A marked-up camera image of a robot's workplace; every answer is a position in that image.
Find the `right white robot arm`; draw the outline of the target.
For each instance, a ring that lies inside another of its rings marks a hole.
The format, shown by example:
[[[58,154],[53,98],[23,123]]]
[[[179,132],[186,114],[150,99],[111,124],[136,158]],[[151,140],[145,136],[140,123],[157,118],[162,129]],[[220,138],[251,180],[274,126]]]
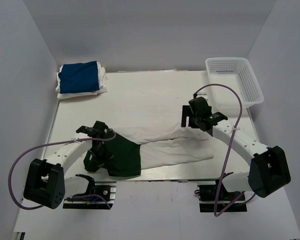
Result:
[[[248,172],[225,174],[215,187],[216,195],[226,200],[234,192],[253,192],[265,198],[291,182],[284,150],[257,142],[234,127],[221,112],[212,113],[203,97],[182,106],[181,127],[200,129],[227,144],[249,165]]]

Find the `white green raglan t shirt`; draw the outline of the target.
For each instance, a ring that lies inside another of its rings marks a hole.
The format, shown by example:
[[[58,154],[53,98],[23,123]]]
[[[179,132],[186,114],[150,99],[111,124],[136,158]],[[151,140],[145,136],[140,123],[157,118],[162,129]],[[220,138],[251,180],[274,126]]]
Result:
[[[106,169],[111,177],[135,177],[142,170],[200,162],[214,157],[210,136],[178,124],[114,128],[116,137],[104,143],[103,156],[89,150],[84,169]]]

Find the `blue t shirt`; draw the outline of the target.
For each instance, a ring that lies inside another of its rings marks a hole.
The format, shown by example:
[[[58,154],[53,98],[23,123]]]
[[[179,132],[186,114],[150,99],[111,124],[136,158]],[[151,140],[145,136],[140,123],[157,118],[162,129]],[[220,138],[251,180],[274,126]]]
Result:
[[[58,73],[61,94],[80,94],[100,90],[97,61],[64,64]]]

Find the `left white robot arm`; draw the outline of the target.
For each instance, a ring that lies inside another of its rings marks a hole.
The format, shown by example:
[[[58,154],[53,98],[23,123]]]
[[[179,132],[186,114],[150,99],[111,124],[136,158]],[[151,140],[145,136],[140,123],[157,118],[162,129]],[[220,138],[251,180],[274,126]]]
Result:
[[[116,133],[105,123],[96,121],[96,126],[80,126],[72,139],[49,143],[61,148],[45,159],[34,159],[28,169],[23,197],[50,209],[56,209],[64,200],[65,173],[87,151],[101,150],[106,153],[105,143],[112,141]]]

